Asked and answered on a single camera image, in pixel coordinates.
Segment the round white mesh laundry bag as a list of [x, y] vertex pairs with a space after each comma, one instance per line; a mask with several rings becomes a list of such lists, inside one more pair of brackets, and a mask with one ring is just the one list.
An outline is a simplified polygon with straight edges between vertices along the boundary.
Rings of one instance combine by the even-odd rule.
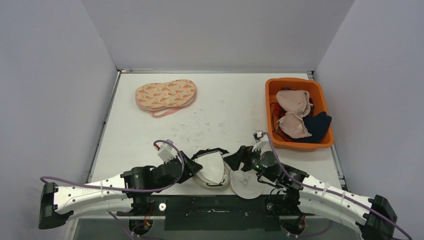
[[231, 190], [246, 200], [255, 199], [264, 192], [264, 185], [255, 180], [252, 172], [233, 171], [223, 160], [199, 160], [198, 163], [203, 169], [193, 180], [208, 191], [220, 193]]

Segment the beige pink lace bra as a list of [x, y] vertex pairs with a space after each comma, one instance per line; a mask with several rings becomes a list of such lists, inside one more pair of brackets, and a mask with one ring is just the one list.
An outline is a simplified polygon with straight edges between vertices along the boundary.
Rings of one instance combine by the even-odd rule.
[[292, 139], [311, 137], [303, 118], [311, 112], [310, 93], [305, 90], [280, 90], [276, 100], [285, 111], [277, 122], [283, 133]]

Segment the floral mesh laundry bag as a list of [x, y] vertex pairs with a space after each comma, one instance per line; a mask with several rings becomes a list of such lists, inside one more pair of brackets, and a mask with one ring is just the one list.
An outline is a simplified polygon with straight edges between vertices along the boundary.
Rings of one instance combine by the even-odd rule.
[[153, 118], [162, 118], [191, 105], [197, 96], [197, 86], [189, 79], [154, 82], [135, 90], [135, 103]]

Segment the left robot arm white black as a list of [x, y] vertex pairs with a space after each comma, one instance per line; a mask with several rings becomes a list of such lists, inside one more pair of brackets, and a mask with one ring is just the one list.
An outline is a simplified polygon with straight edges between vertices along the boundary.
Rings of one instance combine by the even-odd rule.
[[149, 199], [175, 184], [194, 177], [203, 166], [184, 152], [159, 166], [138, 166], [113, 177], [87, 184], [59, 186], [44, 184], [38, 228], [53, 229], [81, 216], [117, 212], [123, 216], [142, 216], [154, 207]]

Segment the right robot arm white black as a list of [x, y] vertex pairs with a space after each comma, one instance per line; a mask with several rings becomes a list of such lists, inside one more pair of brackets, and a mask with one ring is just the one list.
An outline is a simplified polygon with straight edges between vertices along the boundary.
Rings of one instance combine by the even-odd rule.
[[358, 232], [364, 240], [391, 240], [397, 215], [389, 201], [380, 196], [361, 196], [323, 182], [280, 162], [273, 151], [241, 146], [223, 158], [233, 171], [254, 171], [261, 179], [283, 190], [282, 197], [269, 200], [275, 215], [320, 216]]

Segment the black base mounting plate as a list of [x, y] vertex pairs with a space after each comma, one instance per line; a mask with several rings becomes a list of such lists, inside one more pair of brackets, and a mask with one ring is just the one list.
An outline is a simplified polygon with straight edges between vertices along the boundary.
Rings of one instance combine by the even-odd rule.
[[136, 199], [136, 208], [117, 212], [130, 218], [130, 228], [148, 228], [155, 220], [164, 221], [166, 231], [244, 231], [266, 232], [282, 228], [300, 233], [306, 214], [284, 195], [260, 195], [244, 199], [236, 195], [177, 196], [152, 195]]

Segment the orange plastic bin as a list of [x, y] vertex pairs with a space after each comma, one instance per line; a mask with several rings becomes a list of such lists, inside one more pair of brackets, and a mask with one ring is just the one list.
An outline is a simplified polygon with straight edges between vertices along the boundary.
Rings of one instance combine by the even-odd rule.
[[283, 137], [279, 136], [275, 131], [273, 131], [272, 123], [276, 122], [277, 118], [273, 113], [274, 107], [272, 106], [272, 103], [277, 101], [276, 94], [284, 87], [288, 87], [291, 90], [305, 90], [309, 92], [314, 106], [314, 116], [321, 112], [329, 113], [323, 89], [316, 81], [297, 77], [268, 79], [264, 85], [264, 95], [266, 101], [267, 130], [270, 135], [270, 142], [273, 144], [273, 146], [276, 148], [293, 149], [299, 151], [313, 151], [317, 149], [330, 148], [335, 142], [333, 129], [331, 127], [328, 129], [323, 140], [318, 143], [286, 141]]

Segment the navy blue garment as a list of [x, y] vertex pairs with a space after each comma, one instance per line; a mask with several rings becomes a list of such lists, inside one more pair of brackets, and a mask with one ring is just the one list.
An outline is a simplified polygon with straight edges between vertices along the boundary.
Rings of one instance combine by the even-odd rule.
[[293, 138], [292, 140], [299, 143], [318, 144], [326, 136], [332, 122], [332, 117], [323, 111], [316, 116], [304, 117], [303, 122], [311, 136]]

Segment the maroon garment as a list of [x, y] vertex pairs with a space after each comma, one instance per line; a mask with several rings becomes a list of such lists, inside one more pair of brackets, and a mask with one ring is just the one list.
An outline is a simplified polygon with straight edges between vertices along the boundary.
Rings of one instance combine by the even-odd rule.
[[288, 91], [292, 91], [292, 89], [290, 87], [282, 87], [281, 92], [288, 92]]

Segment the red black strappy garment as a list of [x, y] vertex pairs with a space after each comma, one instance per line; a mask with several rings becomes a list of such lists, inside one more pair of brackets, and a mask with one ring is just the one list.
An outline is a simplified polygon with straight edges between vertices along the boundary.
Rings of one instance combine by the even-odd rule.
[[271, 102], [269, 107], [271, 110], [272, 132], [277, 134], [285, 142], [293, 142], [293, 140], [280, 129], [279, 120], [286, 115], [286, 111], [277, 102]]

